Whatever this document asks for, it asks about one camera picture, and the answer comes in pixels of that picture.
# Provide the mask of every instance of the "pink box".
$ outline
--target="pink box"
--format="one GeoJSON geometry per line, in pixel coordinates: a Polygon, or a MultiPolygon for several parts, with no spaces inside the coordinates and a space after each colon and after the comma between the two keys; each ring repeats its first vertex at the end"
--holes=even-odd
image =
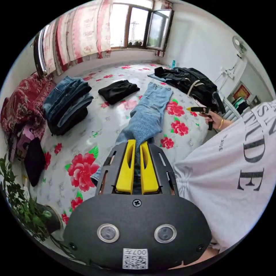
{"type": "Polygon", "coordinates": [[[29,143],[35,138],[33,132],[32,132],[32,126],[27,124],[24,126],[22,130],[22,134],[17,142],[16,145],[16,155],[17,159],[21,161],[25,158],[29,143]]]}

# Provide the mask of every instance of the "hand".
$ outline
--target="hand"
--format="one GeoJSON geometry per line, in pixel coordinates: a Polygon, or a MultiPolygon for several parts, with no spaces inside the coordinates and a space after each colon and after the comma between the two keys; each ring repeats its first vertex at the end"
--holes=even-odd
{"type": "Polygon", "coordinates": [[[213,122],[213,128],[218,129],[221,125],[221,120],[223,119],[221,116],[219,116],[217,113],[214,113],[213,111],[208,112],[208,114],[202,114],[199,113],[200,116],[205,117],[205,123],[208,125],[209,122],[213,122]]]}

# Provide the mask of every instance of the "blue jeans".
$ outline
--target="blue jeans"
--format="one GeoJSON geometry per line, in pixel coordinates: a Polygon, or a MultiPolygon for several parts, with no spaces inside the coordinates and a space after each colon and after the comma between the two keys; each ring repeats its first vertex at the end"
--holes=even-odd
{"type": "Polygon", "coordinates": [[[73,101],[76,97],[79,98],[83,96],[90,90],[91,87],[82,78],[71,78],[66,76],[51,91],[43,104],[47,121],[52,122],[56,115],[66,107],[70,101],[73,101]]]}
{"type": "MultiPolygon", "coordinates": [[[[164,111],[171,95],[171,88],[150,82],[139,104],[130,112],[128,126],[116,139],[115,145],[136,140],[135,176],[140,176],[140,145],[145,141],[154,143],[154,136],[162,132],[164,111]]],[[[91,177],[98,181],[100,174],[101,167],[91,177]]]]}
{"type": "Polygon", "coordinates": [[[85,94],[81,98],[79,98],[73,105],[71,105],[68,110],[64,113],[62,118],[59,120],[57,126],[62,127],[64,123],[70,118],[72,114],[74,114],[77,110],[83,107],[85,104],[92,102],[93,96],[89,93],[85,94]]]}

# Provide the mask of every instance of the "wall fan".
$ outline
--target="wall fan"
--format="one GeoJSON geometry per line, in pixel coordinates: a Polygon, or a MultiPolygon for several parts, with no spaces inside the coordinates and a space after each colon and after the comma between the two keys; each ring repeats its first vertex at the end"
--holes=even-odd
{"type": "Polygon", "coordinates": [[[245,47],[245,42],[238,36],[233,36],[233,44],[238,51],[237,56],[242,58],[247,53],[247,48],[245,47]]]}

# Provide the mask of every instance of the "qr code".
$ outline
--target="qr code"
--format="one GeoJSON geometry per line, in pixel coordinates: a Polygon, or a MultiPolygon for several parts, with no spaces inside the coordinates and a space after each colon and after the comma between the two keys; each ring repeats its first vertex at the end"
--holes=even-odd
{"type": "Polygon", "coordinates": [[[148,269],[147,249],[124,248],[123,269],[148,269]]]}

